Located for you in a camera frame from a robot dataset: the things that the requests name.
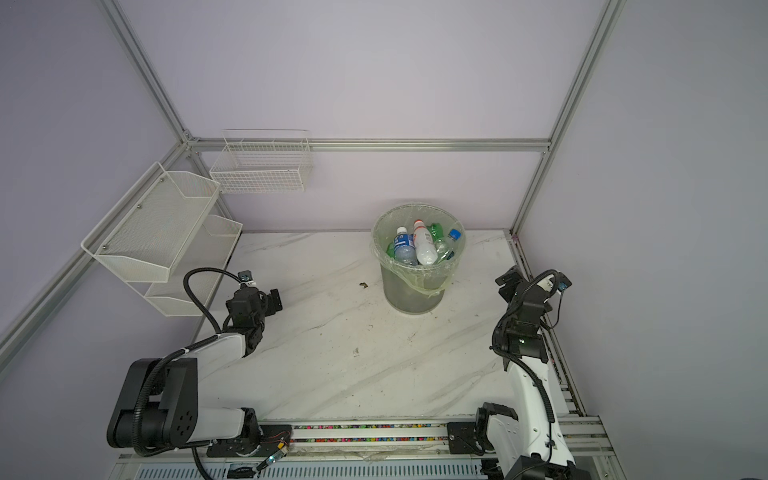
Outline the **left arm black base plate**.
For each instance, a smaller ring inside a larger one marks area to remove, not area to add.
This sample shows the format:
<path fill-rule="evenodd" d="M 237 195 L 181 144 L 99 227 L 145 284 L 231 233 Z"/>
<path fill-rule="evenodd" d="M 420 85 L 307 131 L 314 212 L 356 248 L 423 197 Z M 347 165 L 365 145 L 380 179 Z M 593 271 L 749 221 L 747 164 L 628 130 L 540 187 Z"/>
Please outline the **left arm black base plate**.
<path fill-rule="evenodd" d="M 266 458 L 278 451 L 278 446 L 290 445 L 293 428 L 289 424 L 261 425 L 254 438 L 244 436 L 220 440 L 209 446 L 206 456 L 209 458 Z"/>

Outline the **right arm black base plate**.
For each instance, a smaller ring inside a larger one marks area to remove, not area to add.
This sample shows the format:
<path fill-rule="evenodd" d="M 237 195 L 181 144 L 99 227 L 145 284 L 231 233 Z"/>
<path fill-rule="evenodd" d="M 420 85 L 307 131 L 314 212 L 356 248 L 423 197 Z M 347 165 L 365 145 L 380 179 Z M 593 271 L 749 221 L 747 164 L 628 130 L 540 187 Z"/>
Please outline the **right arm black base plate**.
<path fill-rule="evenodd" d="M 446 429 L 448 448 L 452 455 L 483 456 L 485 454 L 485 449 L 478 440 L 474 422 L 449 422 Z"/>

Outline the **clear bottle red white label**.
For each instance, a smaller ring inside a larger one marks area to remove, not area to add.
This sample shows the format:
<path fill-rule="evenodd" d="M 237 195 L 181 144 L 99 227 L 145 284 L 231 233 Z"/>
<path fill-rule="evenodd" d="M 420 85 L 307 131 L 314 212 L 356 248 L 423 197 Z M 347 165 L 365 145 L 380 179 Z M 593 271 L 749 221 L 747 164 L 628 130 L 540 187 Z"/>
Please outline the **clear bottle red white label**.
<path fill-rule="evenodd" d="M 437 250 L 431 232 L 422 220 L 414 222 L 413 240 L 418 262 L 425 266 L 435 264 L 438 259 Z"/>

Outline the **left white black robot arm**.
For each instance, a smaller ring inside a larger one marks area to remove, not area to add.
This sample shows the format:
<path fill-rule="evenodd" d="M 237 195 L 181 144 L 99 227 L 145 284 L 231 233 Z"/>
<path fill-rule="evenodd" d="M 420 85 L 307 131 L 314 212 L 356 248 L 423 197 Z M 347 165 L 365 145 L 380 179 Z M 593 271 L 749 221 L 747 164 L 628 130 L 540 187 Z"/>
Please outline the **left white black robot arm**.
<path fill-rule="evenodd" d="M 237 455 L 255 452 L 265 440 L 249 407 L 205 406 L 199 384 L 250 356 L 263 339 L 265 319 L 283 310 L 280 293 L 243 284 L 225 303 L 222 331 L 163 358 L 131 364 L 110 418 L 113 448 L 141 456 L 222 443 Z"/>

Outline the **clear bottle blue cap sideways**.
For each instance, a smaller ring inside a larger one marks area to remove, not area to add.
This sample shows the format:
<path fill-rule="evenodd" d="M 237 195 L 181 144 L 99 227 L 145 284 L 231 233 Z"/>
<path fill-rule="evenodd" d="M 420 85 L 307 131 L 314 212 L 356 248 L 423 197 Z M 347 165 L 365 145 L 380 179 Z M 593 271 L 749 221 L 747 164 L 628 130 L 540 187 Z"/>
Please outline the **clear bottle blue cap sideways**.
<path fill-rule="evenodd" d="M 449 260 L 455 256 L 456 245 L 461 237 L 462 233 L 459 230 L 451 229 L 447 235 L 434 241 L 438 255 L 438 263 Z"/>

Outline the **green bottle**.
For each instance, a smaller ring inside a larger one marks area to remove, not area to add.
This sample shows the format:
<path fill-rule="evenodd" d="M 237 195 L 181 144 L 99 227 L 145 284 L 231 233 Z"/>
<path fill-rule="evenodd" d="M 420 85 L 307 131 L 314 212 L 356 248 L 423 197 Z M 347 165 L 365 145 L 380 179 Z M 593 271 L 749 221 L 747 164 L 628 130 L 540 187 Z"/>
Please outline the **green bottle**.
<path fill-rule="evenodd" d="M 432 223 L 428 226 L 428 230 L 432 236 L 434 242 L 444 237 L 444 230 L 440 223 Z"/>

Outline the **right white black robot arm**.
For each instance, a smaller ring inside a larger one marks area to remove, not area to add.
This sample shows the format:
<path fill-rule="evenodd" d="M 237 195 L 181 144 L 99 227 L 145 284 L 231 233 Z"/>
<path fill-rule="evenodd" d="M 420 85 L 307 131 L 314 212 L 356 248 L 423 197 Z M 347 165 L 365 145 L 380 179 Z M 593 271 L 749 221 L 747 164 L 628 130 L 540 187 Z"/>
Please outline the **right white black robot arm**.
<path fill-rule="evenodd" d="M 506 310 L 491 334 L 490 350 L 503 360 L 512 390 L 506 404 L 486 402 L 475 420 L 477 443 L 493 453 L 505 479 L 589 479 L 577 466 L 555 412 L 550 358 L 543 333 L 549 300 L 572 282 L 549 269 L 526 280 L 517 266 L 495 279 Z"/>

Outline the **clear bottle blue label angled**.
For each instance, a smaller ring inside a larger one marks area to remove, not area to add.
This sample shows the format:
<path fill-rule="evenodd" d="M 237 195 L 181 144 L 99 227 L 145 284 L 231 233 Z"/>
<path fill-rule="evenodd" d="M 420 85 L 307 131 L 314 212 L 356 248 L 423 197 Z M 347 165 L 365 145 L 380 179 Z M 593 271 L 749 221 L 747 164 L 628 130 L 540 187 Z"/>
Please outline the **clear bottle blue label angled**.
<path fill-rule="evenodd" d="M 393 240 L 394 258 L 405 265 L 417 266 L 418 259 L 412 237 L 405 227 L 398 227 Z"/>

